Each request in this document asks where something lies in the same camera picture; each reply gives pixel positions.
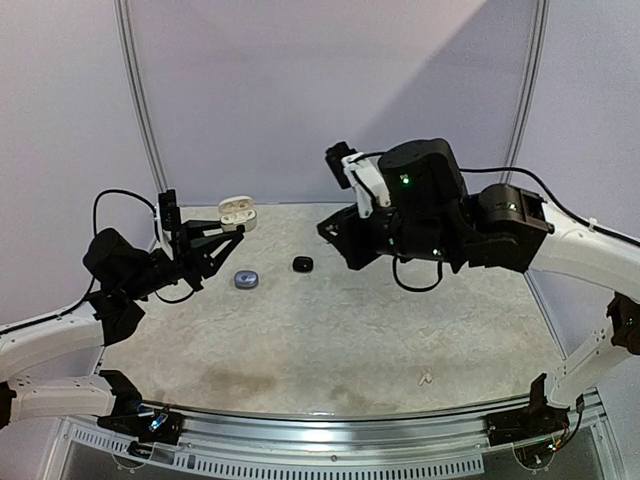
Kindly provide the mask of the white earbud charging case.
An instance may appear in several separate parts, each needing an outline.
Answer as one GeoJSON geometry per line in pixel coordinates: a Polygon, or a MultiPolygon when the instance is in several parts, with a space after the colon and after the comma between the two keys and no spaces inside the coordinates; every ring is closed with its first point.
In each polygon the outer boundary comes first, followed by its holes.
{"type": "Polygon", "coordinates": [[[258,222],[258,214],[254,208],[254,200],[246,195],[229,197],[218,205],[221,229],[224,232],[237,231],[240,227],[245,232],[252,231],[258,222]]]}

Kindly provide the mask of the white earbud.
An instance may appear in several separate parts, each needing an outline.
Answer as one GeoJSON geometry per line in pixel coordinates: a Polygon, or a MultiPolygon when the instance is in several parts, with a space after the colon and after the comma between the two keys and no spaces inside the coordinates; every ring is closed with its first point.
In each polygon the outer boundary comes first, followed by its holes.
{"type": "Polygon", "coordinates": [[[432,376],[431,372],[430,371],[425,371],[422,374],[422,376],[421,376],[421,378],[420,378],[420,380],[418,382],[418,385],[419,386],[429,385],[432,382],[433,382],[433,376],[432,376]]]}

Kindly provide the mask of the blue-grey earbud charging case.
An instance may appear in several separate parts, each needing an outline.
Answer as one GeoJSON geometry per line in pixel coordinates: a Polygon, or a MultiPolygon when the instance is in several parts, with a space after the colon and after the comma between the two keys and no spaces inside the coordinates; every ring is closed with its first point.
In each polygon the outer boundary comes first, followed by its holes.
{"type": "Polygon", "coordinates": [[[239,270],[234,274],[233,283],[237,289],[251,290],[259,285],[259,275],[253,270],[239,270]]]}

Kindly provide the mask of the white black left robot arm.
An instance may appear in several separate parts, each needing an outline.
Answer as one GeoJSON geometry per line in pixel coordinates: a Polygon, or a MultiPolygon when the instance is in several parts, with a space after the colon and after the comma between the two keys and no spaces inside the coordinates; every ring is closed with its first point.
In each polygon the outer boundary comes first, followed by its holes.
{"type": "Polygon", "coordinates": [[[245,235],[243,226],[187,221],[174,228],[170,249],[133,247],[106,228],[83,258],[99,288],[75,307],[7,327],[1,332],[1,424],[36,417],[91,415],[101,426],[149,436],[167,416],[142,405],[142,397],[117,370],[87,376],[32,379],[27,370],[68,353],[109,347],[130,338],[145,315],[141,302],[179,281],[193,291],[214,276],[245,235]]]}

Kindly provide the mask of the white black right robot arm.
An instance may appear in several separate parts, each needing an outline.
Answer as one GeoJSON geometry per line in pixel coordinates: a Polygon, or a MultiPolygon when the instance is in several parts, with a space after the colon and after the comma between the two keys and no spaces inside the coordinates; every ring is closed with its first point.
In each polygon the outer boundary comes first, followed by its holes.
{"type": "Polygon", "coordinates": [[[412,140],[385,152],[340,142],[325,155],[356,201],[319,223],[319,235],[352,270],[381,256],[394,264],[431,261],[438,271],[463,267],[543,271],[610,289],[608,324],[553,374],[531,384],[528,403],[486,419],[491,445],[558,433],[568,442],[583,395],[601,376],[639,352],[639,243],[582,218],[547,187],[532,192],[495,183],[471,194],[449,143],[412,140]]]}

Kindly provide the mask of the black gold earbud charging case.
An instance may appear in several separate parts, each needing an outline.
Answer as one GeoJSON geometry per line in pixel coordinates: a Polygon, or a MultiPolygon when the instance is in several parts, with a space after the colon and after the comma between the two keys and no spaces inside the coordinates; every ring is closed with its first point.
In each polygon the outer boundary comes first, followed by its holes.
{"type": "Polygon", "coordinates": [[[309,273],[314,269],[314,260],[308,256],[296,256],[292,261],[292,269],[298,273],[309,273]]]}

